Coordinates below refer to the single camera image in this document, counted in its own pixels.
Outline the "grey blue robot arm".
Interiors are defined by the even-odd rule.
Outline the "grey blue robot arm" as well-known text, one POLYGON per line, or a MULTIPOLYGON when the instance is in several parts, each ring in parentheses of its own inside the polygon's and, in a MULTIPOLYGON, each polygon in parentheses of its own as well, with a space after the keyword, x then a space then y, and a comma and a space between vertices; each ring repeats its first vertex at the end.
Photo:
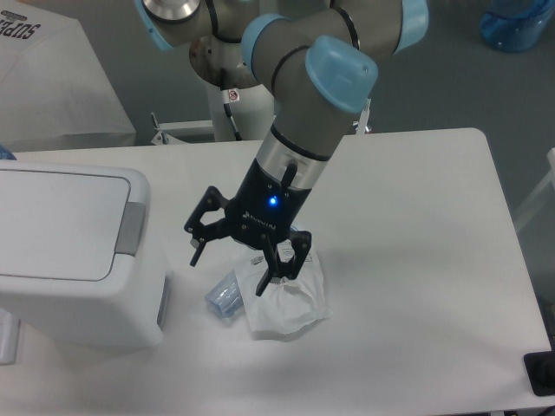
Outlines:
POLYGON ((230 237, 261 250, 267 269, 256 292, 297 278, 311 247, 292 222, 367 103, 376 61, 419 42, 424 1, 332 1, 298 20, 263 14, 256 1, 139 1, 161 48, 205 36, 241 48, 239 64, 279 103, 270 131, 233 198, 209 187, 185 223, 197 252, 230 237))

